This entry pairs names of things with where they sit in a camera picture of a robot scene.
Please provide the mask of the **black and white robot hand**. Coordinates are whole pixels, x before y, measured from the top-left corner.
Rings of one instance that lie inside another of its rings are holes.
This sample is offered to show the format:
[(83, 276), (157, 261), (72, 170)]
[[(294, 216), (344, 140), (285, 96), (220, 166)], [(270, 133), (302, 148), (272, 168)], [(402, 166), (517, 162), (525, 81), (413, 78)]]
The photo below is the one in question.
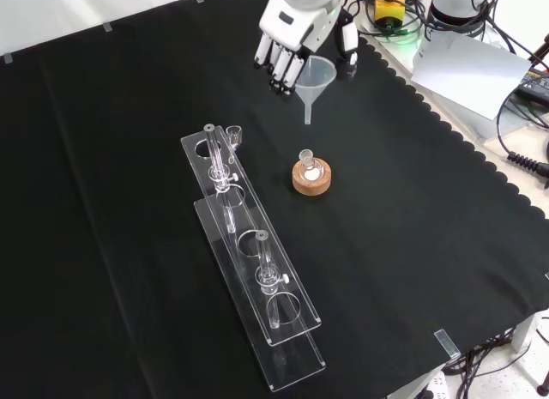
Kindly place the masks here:
[(340, 80), (353, 79), (358, 67), (359, 31), (342, 0), (318, 9), (298, 9), (287, 0), (268, 0), (259, 28), (262, 33), (254, 67), (267, 70), (275, 94), (291, 95), (308, 59), (332, 33), (339, 57)]

